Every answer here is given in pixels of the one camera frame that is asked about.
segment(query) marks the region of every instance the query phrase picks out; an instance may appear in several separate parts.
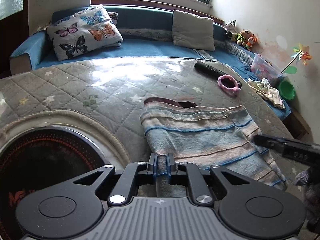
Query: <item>towel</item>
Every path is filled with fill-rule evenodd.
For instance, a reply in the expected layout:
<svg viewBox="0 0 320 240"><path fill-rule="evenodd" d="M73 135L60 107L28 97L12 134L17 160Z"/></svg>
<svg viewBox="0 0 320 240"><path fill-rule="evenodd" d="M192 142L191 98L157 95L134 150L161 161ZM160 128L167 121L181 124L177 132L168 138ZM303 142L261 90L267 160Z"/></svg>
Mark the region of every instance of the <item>towel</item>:
<svg viewBox="0 0 320 240"><path fill-rule="evenodd" d="M285 109L279 91L269 86L269 81L265 78L261 81L254 81L248 78L248 85L263 99L269 100L274 107Z"/></svg>
<svg viewBox="0 0 320 240"><path fill-rule="evenodd" d="M149 100L140 116L151 150L158 155L159 175L166 174L165 155L173 153L176 162L195 163L200 169L222 165L269 186L286 189L285 177L269 150L252 142L261 131L243 105L177 105Z"/></svg>

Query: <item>glove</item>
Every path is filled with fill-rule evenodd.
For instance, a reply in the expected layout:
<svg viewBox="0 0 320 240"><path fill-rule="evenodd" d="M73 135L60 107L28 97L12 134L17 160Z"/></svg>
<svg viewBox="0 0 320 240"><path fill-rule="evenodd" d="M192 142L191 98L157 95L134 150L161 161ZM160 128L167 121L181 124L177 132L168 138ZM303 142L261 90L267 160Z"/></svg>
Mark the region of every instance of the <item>glove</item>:
<svg viewBox="0 0 320 240"><path fill-rule="evenodd" d="M320 218L320 170L310 167L299 173L295 185L304 186L303 202L307 210L308 229L312 230Z"/></svg>

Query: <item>ribbed gray plate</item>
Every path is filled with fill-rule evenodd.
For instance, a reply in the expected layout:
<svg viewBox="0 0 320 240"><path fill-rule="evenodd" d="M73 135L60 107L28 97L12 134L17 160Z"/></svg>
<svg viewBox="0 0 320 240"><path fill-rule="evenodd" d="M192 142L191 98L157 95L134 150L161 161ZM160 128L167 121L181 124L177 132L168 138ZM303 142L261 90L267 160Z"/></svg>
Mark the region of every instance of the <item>ribbed gray plate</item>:
<svg viewBox="0 0 320 240"><path fill-rule="evenodd" d="M192 205L188 198L134 197L112 207L98 226L75 240L241 240L226 229L213 210Z"/></svg>

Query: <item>pink hair tie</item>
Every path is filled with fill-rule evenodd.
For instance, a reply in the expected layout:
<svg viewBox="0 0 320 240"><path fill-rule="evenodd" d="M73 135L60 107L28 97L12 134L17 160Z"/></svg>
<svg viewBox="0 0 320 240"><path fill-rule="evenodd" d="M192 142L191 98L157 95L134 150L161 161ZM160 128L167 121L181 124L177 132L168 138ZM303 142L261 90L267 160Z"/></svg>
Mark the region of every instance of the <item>pink hair tie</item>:
<svg viewBox="0 0 320 240"><path fill-rule="evenodd" d="M230 79L234 84L235 84L235 87L233 88L228 88L226 87L225 85L222 84L221 80L222 79L225 79L225 78L228 78ZM223 90L225 91L226 93L228 93L229 95L234 95L234 96L237 96L239 91L241 90L239 88L239 85L238 85L238 82L230 75L223 75L223 76L220 76L218 77L218 86Z"/></svg>

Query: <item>blue sofa armrest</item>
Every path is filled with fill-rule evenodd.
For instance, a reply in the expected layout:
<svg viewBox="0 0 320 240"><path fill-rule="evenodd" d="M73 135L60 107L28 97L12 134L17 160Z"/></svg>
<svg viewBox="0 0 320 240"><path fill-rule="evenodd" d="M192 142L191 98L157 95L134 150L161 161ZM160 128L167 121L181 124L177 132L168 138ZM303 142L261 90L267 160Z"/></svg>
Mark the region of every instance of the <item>blue sofa armrest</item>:
<svg viewBox="0 0 320 240"><path fill-rule="evenodd" d="M231 55L236 56L245 66L251 66L254 53L246 50L231 40L226 40L224 49Z"/></svg>
<svg viewBox="0 0 320 240"><path fill-rule="evenodd" d="M11 54L11 74L25 72L27 68L29 68L29 70L35 69L51 48L52 45L47 39L45 31L31 35Z"/></svg>

